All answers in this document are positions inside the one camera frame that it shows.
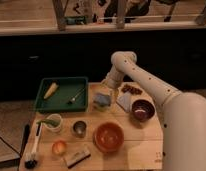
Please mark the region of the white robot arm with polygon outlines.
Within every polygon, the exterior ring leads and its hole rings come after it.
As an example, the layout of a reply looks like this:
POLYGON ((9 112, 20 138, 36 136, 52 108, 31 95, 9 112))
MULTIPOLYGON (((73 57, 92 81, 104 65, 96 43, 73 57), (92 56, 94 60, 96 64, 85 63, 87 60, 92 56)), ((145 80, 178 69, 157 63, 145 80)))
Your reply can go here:
POLYGON ((180 91, 137 66, 136 61, 132 51, 114 52, 105 85, 117 89, 127 75, 162 108, 163 171, 206 171, 206 98, 180 91))

